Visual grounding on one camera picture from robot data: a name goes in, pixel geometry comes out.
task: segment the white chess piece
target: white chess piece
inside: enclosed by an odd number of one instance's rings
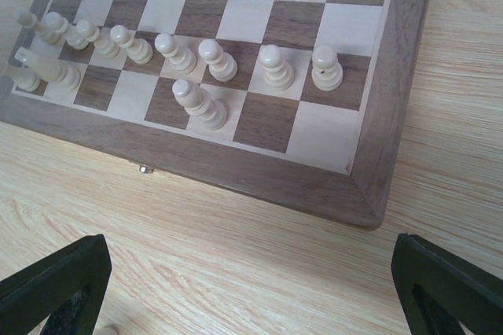
[[[35,14],[30,13],[28,9],[18,9],[16,11],[16,22],[21,26],[33,29],[40,40],[49,45],[56,44],[60,35],[50,30],[44,23],[39,22]]]
[[[88,20],[82,19],[77,23],[77,32],[88,42],[94,43],[94,49],[101,56],[106,58],[114,58],[119,54],[119,45],[112,40],[109,35],[100,32],[96,24],[92,24]]]
[[[61,14],[55,11],[48,13],[42,22],[57,34],[64,35],[68,45],[76,50],[83,50],[89,45],[89,42],[79,35],[75,31],[75,28],[69,24],[68,19],[63,18]]]
[[[319,46],[313,52],[314,85],[322,91],[335,90],[343,82],[343,67],[337,53],[329,46]]]
[[[32,92],[39,87],[40,78],[30,68],[17,68],[7,61],[0,62],[0,76],[5,75],[21,89]]]
[[[264,46],[259,52],[260,64],[264,67],[264,79],[277,91],[288,89],[294,79],[292,66],[285,60],[279,46]]]
[[[79,85],[80,72],[75,66],[41,57],[23,47],[19,48],[14,58],[33,69],[44,81],[59,83],[66,90],[73,90]]]
[[[179,46],[172,35],[158,34],[154,44],[163,56],[170,59],[173,70],[189,74],[196,67],[196,55],[186,46]]]
[[[226,123],[226,107],[220,101],[212,100],[210,93],[198,84],[179,79],[172,90],[176,101],[189,115],[201,120],[206,128],[216,131]]]
[[[135,39],[124,26],[112,28],[110,36],[121,48],[126,48],[129,58],[139,65],[146,64],[153,56],[152,46],[144,39]]]
[[[214,39],[206,39],[199,45],[199,55],[209,65],[210,74],[220,82],[227,82],[237,74],[233,57],[224,52]]]

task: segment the pawn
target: pawn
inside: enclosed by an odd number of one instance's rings
[[[68,23],[68,19],[63,18],[59,13],[54,11],[48,13],[44,17],[43,23],[57,34],[64,35],[68,45],[76,50],[83,50],[89,45],[87,40],[75,32],[75,28]]]
[[[226,107],[220,101],[212,100],[210,93],[198,84],[179,79],[173,84],[172,90],[176,101],[206,128],[216,131],[226,123]]]
[[[5,75],[21,89],[31,93],[37,90],[40,84],[40,78],[30,68],[17,68],[7,61],[0,63],[0,76]]]
[[[40,40],[49,45],[56,44],[60,35],[50,30],[44,23],[39,22],[35,14],[28,9],[18,9],[16,11],[16,22],[27,29],[33,29]]]
[[[96,24],[92,24],[88,20],[82,19],[77,23],[77,33],[85,38],[88,42],[94,43],[94,49],[101,56],[106,58],[114,58],[119,54],[120,48],[109,35],[102,34]]]
[[[163,56],[170,59],[173,70],[186,75],[196,67],[196,55],[186,46],[179,46],[172,35],[158,34],[154,44]]]
[[[146,64],[153,56],[152,46],[144,39],[135,39],[124,26],[117,25],[112,28],[110,36],[121,48],[125,48],[129,58],[139,65]]]
[[[331,47],[319,46],[314,50],[311,76],[321,91],[335,90],[343,82],[343,67]]]
[[[33,69],[44,81],[59,83],[66,90],[73,90],[80,83],[79,70],[62,61],[41,57],[23,47],[19,48],[14,58]]]
[[[199,45],[199,55],[209,65],[210,74],[220,82],[227,82],[237,74],[233,57],[224,52],[214,39],[206,39]]]
[[[272,44],[264,46],[259,52],[260,64],[266,71],[266,83],[276,91],[288,89],[294,79],[292,66],[285,60],[278,46]]]

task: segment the wooden board frame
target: wooden board frame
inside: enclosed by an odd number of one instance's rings
[[[31,11],[40,17],[48,3],[49,0],[34,0]],[[198,139],[193,139],[187,148],[183,138],[188,136],[9,95],[13,85],[6,79],[0,84],[0,120],[138,164],[373,230],[384,219],[427,7],[428,0],[391,0],[350,175]],[[14,51],[20,46],[28,47],[32,39],[33,32],[23,30]],[[12,56],[10,60],[17,64]]]

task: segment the chess piece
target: chess piece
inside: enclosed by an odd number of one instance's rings
[[[176,101],[191,116],[197,116],[202,124],[213,131],[223,127],[227,121],[227,110],[220,101],[211,99],[207,90],[198,84],[179,79],[173,84]]]
[[[283,52],[272,44],[264,46],[259,52],[260,64],[264,67],[266,83],[276,91],[288,89],[293,83],[292,66],[285,60]]]
[[[135,39],[124,26],[117,25],[112,28],[110,36],[121,48],[125,48],[129,58],[139,65],[146,64],[153,56],[152,46],[144,39]]]
[[[59,83],[66,90],[73,90],[79,85],[80,72],[75,66],[41,57],[23,47],[19,48],[14,58],[33,69],[44,81]]]
[[[220,82],[227,82],[237,74],[233,57],[224,52],[214,39],[206,39],[199,45],[199,55],[209,65],[210,74]]]
[[[0,62],[0,76],[5,75],[21,89],[32,92],[39,87],[40,78],[30,68],[17,68],[7,61]]]
[[[49,45],[56,44],[60,35],[50,30],[44,23],[39,22],[35,14],[30,13],[28,9],[18,9],[16,11],[16,22],[21,26],[33,29],[40,40]]]
[[[158,34],[154,44],[163,56],[170,59],[173,70],[189,74],[196,67],[196,55],[186,46],[179,46],[172,35]]]
[[[64,35],[66,42],[72,48],[83,50],[89,45],[89,42],[79,35],[75,28],[68,23],[68,19],[63,18],[61,14],[53,11],[48,13],[42,21],[49,29],[57,34]]]
[[[329,46],[319,46],[313,52],[314,85],[322,91],[335,90],[343,82],[343,67],[337,53]]]
[[[106,58],[114,58],[119,54],[119,45],[110,38],[109,35],[100,32],[96,24],[92,24],[88,20],[82,19],[77,23],[77,32],[88,42],[94,43],[94,49],[101,56]]]

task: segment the wooden table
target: wooden table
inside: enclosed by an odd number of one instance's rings
[[[0,3],[0,57],[30,4]],[[100,325],[121,335],[407,333],[398,233],[503,278],[502,72],[503,0],[431,0],[387,218],[371,233],[2,123],[0,278],[103,233],[114,271]]]

